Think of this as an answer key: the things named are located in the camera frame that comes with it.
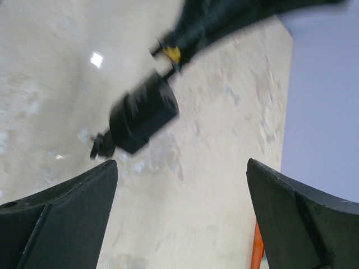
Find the black padlock with keys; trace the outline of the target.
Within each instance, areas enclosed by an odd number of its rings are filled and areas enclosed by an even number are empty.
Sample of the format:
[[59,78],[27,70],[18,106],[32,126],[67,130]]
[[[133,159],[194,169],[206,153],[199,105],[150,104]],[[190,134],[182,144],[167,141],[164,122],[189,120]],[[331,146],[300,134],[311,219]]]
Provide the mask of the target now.
[[111,158],[117,148],[133,155],[179,115],[177,100],[168,79],[176,72],[181,51],[179,47],[159,47],[151,55],[158,53],[167,56],[173,68],[165,76],[153,72],[115,103],[109,115],[109,128],[93,138],[90,158]]

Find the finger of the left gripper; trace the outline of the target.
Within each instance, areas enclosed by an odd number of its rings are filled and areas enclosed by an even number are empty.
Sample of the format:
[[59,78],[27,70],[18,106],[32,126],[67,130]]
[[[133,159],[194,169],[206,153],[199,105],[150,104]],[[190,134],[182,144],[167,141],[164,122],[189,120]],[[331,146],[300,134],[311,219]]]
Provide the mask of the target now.
[[184,1],[173,30],[165,36],[165,55],[176,64],[217,40],[268,17],[343,1]]

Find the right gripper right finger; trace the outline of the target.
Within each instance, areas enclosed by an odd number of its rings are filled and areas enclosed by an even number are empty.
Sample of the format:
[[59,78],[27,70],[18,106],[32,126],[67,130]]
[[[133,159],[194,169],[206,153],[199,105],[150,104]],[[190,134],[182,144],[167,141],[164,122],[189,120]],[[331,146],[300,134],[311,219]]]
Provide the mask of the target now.
[[270,268],[358,268],[358,204],[249,159],[247,184]]

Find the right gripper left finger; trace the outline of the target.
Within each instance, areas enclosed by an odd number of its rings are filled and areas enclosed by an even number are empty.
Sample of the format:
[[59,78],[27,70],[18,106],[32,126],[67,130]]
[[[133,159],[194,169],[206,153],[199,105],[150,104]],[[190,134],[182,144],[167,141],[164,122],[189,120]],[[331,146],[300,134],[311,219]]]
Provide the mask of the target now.
[[114,160],[1,205],[1,268],[96,268],[118,182]]

